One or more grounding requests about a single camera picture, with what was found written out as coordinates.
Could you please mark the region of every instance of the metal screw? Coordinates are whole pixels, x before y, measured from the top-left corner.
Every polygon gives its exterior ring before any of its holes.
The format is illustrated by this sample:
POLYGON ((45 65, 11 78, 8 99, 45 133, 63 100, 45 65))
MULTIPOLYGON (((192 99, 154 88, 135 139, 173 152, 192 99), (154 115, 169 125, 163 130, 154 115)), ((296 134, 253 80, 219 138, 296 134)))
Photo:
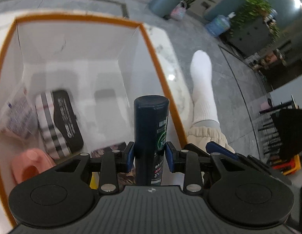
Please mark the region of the metal screw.
POLYGON ((198 184, 190 184, 190 185, 187 185, 186 188, 190 192, 198 192, 202 189, 202 187, 198 184))
POLYGON ((116 186, 113 184, 104 184, 101 186, 101 190, 105 192, 113 192, 116 189, 116 186))

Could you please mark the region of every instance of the yellow object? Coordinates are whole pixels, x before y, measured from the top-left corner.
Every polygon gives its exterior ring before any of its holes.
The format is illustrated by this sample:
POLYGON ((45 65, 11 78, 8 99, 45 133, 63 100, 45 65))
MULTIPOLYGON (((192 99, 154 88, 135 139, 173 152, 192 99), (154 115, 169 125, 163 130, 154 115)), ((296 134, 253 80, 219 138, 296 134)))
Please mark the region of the yellow object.
POLYGON ((283 172, 283 175, 288 175, 290 173, 296 172, 296 171, 298 171, 298 170, 301 169, 301 163, 300 163, 300 157, 299 157, 299 155, 295 155, 294 156, 294 161, 295 161, 295 167, 292 168, 292 169, 290 169, 290 170, 288 170, 287 172, 283 172))
POLYGON ((91 187, 91 189, 98 189, 98 184, 96 181, 96 177, 94 176, 94 173, 92 173, 91 184, 89 186, 91 187))

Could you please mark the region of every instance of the plaid case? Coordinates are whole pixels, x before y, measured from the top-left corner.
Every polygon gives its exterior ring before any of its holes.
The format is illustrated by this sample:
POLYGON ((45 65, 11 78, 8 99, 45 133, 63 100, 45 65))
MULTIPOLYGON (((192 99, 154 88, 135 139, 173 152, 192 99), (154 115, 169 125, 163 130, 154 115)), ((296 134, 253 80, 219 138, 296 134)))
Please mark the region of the plaid case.
POLYGON ((35 107, 46 151, 52 159, 82 149, 84 142, 65 90, 41 93, 36 97, 35 107))

